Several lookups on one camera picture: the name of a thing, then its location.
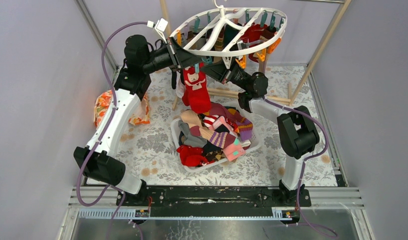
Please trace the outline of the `white sock black stripes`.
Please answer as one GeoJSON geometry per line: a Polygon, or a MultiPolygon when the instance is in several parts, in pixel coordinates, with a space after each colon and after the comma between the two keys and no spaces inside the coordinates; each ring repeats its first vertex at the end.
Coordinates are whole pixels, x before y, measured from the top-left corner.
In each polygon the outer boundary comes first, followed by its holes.
{"type": "Polygon", "coordinates": [[[176,87],[175,87],[176,95],[180,99],[183,98],[185,90],[186,90],[185,85],[182,83],[181,77],[182,75],[178,73],[177,78],[176,78],[176,87]]]}

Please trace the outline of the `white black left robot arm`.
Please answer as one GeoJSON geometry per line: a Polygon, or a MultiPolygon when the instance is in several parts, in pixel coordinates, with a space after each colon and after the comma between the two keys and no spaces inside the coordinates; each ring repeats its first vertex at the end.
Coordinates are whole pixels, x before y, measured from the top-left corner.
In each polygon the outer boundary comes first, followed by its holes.
{"type": "Polygon", "coordinates": [[[115,158],[124,128],[140,106],[152,73],[164,68],[182,70],[201,62],[199,56],[185,50],[172,37],[156,50],[149,46],[143,35],[126,39],[125,68],[118,74],[107,112],[86,146],[78,146],[73,153],[81,176],[128,193],[128,199],[136,206],[147,199],[146,190],[141,188],[143,181],[128,173],[126,165],[115,158]]]}

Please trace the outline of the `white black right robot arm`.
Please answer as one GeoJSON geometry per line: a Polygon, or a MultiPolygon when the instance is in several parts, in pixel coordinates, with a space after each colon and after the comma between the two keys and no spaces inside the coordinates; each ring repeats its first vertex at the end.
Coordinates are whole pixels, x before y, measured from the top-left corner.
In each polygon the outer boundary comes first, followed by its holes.
{"type": "Polygon", "coordinates": [[[320,141],[316,120],[305,106],[290,108],[267,99],[268,78],[262,72],[249,74],[236,63],[230,68],[223,63],[213,63],[201,71],[222,84],[233,83],[240,87],[243,90],[238,93],[240,108],[277,125],[281,148],[287,155],[278,198],[283,205],[291,206],[302,189],[304,163],[320,141]]]}

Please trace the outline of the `large red sock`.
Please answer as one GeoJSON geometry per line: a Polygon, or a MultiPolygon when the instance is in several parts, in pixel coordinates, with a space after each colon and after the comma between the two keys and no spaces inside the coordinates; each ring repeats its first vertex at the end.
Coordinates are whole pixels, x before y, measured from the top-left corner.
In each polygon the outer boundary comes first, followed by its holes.
{"type": "Polygon", "coordinates": [[[207,90],[206,75],[201,68],[204,63],[198,66],[199,72],[195,71],[194,66],[182,70],[185,92],[182,101],[185,106],[190,107],[195,113],[203,114],[210,110],[211,101],[207,90]]]}

